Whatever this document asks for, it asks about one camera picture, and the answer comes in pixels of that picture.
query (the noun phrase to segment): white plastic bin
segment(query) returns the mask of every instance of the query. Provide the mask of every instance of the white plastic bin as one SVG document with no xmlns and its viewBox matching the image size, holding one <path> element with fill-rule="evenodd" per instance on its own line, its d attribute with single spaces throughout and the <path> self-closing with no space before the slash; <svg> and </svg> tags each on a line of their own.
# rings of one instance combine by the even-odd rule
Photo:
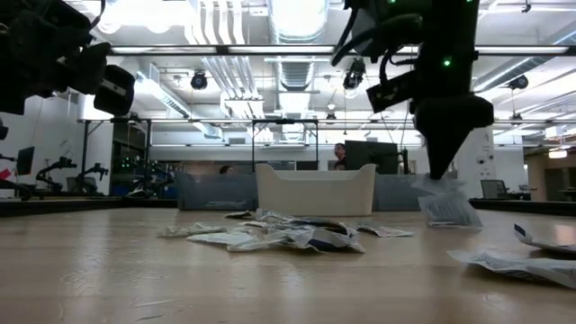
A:
<svg viewBox="0 0 576 324">
<path fill-rule="evenodd" d="M 358 171 L 274 171 L 258 164 L 258 204 L 295 216 L 368 216 L 375 176 L 376 165 Z"/>
</svg>

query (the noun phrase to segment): table surface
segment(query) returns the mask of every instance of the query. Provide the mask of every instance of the table surface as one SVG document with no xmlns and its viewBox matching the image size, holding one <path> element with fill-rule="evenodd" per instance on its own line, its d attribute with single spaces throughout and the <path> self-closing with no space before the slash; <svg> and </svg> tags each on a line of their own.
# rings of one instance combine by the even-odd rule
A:
<svg viewBox="0 0 576 324">
<path fill-rule="evenodd" d="M 373 216 L 414 238 L 361 234 L 365 254 L 263 250 L 156 238 L 219 212 L 84 211 L 0 219 L 2 323 L 575 323 L 576 292 L 461 265 L 449 249 L 550 256 L 513 223 L 558 239 L 576 218 L 480 211 L 484 230 Z"/>
</svg>

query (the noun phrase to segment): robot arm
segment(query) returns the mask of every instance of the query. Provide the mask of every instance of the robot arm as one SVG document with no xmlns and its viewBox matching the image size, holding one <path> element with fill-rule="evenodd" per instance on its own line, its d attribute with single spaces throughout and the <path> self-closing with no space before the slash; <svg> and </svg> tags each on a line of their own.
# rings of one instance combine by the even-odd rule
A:
<svg viewBox="0 0 576 324">
<path fill-rule="evenodd" d="M 350 50 L 375 63 L 380 84 L 367 90 L 375 113 L 411 99 L 415 128 L 426 139 L 430 177 L 442 177 L 471 130 L 494 122 L 491 103 L 470 91 L 479 0 L 346 0 L 350 20 L 332 58 Z M 352 39 L 345 43 L 348 34 Z M 398 50 L 418 45 L 413 65 L 388 79 L 386 65 Z"/>
<path fill-rule="evenodd" d="M 103 13 L 106 0 L 100 1 Z M 0 13 L 0 69 L 10 80 L 0 87 L 0 112 L 22 115 L 26 98 L 48 98 L 70 87 L 95 95 L 98 110 L 128 113 L 134 76 L 106 65 L 110 43 L 91 45 L 90 31 L 102 14 L 90 22 L 62 0 L 3 0 Z"/>
<path fill-rule="evenodd" d="M 48 176 L 48 172 L 54 169 L 63 169 L 63 168 L 76 168 L 77 165 L 72 163 L 72 160 L 66 157 L 60 157 L 58 162 L 53 163 L 51 166 L 45 167 L 38 172 L 36 175 L 36 180 L 42 181 L 52 189 L 53 192 L 59 193 L 62 190 L 62 184 L 53 182 L 52 179 Z"/>
</svg>

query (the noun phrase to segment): person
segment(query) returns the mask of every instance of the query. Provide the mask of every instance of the person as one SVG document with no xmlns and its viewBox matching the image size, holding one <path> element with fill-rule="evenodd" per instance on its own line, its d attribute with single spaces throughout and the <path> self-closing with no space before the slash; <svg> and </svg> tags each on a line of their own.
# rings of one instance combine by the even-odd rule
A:
<svg viewBox="0 0 576 324">
<path fill-rule="evenodd" d="M 228 173 L 231 173 L 232 171 L 233 171 L 232 166 L 223 166 L 220 168 L 221 175 L 226 175 Z"/>
<path fill-rule="evenodd" d="M 334 165 L 334 169 L 338 171 L 346 170 L 346 145 L 338 143 L 334 146 L 334 155 L 338 161 Z"/>
</svg>

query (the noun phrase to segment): ventilation duct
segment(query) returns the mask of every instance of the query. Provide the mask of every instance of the ventilation duct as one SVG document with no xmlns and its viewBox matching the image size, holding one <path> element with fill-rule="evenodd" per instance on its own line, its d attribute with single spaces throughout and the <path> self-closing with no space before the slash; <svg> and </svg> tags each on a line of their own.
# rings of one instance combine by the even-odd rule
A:
<svg viewBox="0 0 576 324">
<path fill-rule="evenodd" d="M 321 42 L 328 19 L 329 0 L 267 0 L 267 6 L 274 44 L 305 45 Z M 279 94 L 280 107 L 285 113 L 298 113 L 302 117 L 311 98 L 310 94 L 302 92 L 310 86 L 314 64 L 279 62 L 276 64 L 276 74 L 278 90 L 299 92 Z M 302 139 L 302 135 L 294 134 L 289 129 L 283 127 L 289 140 Z"/>
<path fill-rule="evenodd" d="M 267 0 L 270 32 L 275 44 L 315 44 L 324 35 L 328 0 Z M 277 63 L 282 87 L 303 91 L 314 74 L 312 63 Z"/>
<path fill-rule="evenodd" d="M 558 31 L 542 42 L 545 45 L 573 46 L 576 45 L 576 21 Z M 526 72 L 537 68 L 554 57 L 513 58 L 506 64 L 493 69 L 474 83 L 474 92 L 484 92 L 496 86 L 522 76 Z"/>
</svg>

